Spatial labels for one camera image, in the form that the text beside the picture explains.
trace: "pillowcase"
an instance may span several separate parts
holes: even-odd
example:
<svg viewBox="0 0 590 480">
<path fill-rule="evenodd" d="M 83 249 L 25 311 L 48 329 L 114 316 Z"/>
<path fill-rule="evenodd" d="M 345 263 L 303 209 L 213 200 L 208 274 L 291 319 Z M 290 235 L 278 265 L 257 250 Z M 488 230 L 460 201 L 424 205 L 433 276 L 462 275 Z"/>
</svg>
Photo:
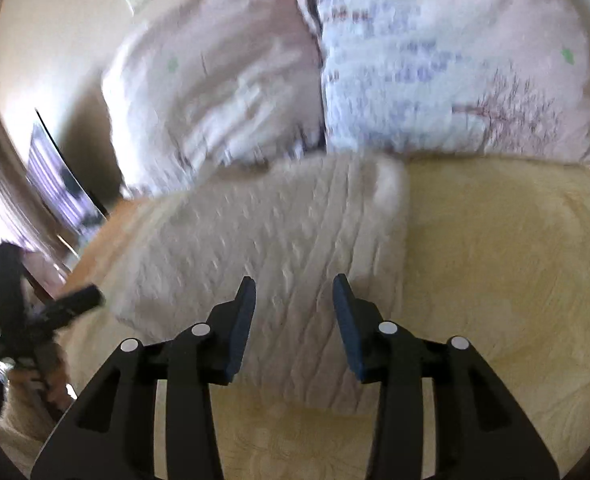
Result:
<svg viewBox="0 0 590 480">
<path fill-rule="evenodd" d="M 321 136 L 306 0 L 188 0 L 120 47 L 102 91 L 133 194 L 191 185 L 205 160 L 300 155 Z"/>
<path fill-rule="evenodd" d="M 590 42 L 567 0 L 316 0 L 328 148 L 590 163 Z"/>
</svg>

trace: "white dot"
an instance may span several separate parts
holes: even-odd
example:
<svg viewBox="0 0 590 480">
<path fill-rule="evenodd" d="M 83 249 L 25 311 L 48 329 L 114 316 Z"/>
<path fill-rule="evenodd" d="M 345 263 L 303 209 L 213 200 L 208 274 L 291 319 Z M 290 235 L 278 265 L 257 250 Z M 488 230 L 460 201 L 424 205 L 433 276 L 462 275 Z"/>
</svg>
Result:
<svg viewBox="0 0 590 480">
<path fill-rule="evenodd" d="M 198 323 L 191 329 L 191 333 L 193 335 L 203 336 L 207 335 L 211 331 L 211 327 L 208 326 L 206 323 Z"/>
<path fill-rule="evenodd" d="M 137 339 L 125 339 L 124 341 L 122 341 L 122 344 L 120 345 L 120 350 L 122 352 L 132 352 L 137 347 Z"/>
<path fill-rule="evenodd" d="M 393 323 L 392 321 L 383 321 L 381 323 L 379 323 L 379 331 L 382 334 L 394 334 L 395 332 L 397 332 L 397 325 L 395 323 Z"/>
<path fill-rule="evenodd" d="M 466 350 L 470 346 L 470 342 L 465 337 L 460 335 L 455 336 L 453 339 L 450 340 L 450 344 L 454 346 L 457 350 Z"/>
</svg>

